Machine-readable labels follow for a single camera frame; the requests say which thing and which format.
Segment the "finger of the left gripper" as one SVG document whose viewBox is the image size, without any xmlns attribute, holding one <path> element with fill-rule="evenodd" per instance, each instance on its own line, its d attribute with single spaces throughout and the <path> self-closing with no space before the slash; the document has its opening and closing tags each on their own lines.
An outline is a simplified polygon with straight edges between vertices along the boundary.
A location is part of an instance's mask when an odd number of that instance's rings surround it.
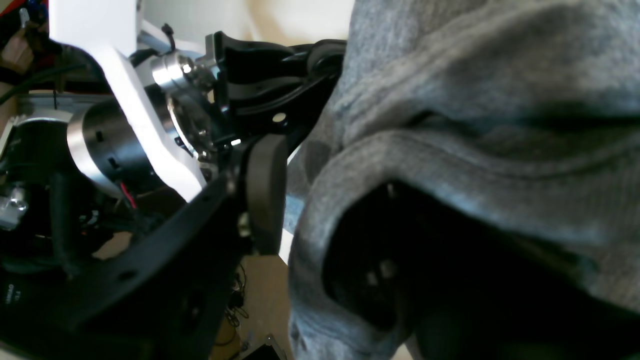
<svg viewBox="0 0 640 360">
<path fill-rule="evenodd" d="M 347 42 L 322 39 L 285 46 L 212 36 L 217 74 L 212 138 L 216 144 L 264 134 L 286 137 L 297 148 L 332 95 L 343 70 Z"/>
</svg>

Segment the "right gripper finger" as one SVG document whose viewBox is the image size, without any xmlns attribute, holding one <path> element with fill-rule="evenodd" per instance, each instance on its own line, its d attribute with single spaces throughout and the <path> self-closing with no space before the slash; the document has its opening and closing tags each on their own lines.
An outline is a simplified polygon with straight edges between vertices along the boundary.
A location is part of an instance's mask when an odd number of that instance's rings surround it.
<svg viewBox="0 0 640 360">
<path fill-rule="evenodd" d="M 208 358 L 240 261 L 279 253 L 288 155 L 283 135 L 242 141 L 148 237 L 4 313 L 1 349 L 26 360 Z"/>
</svg>

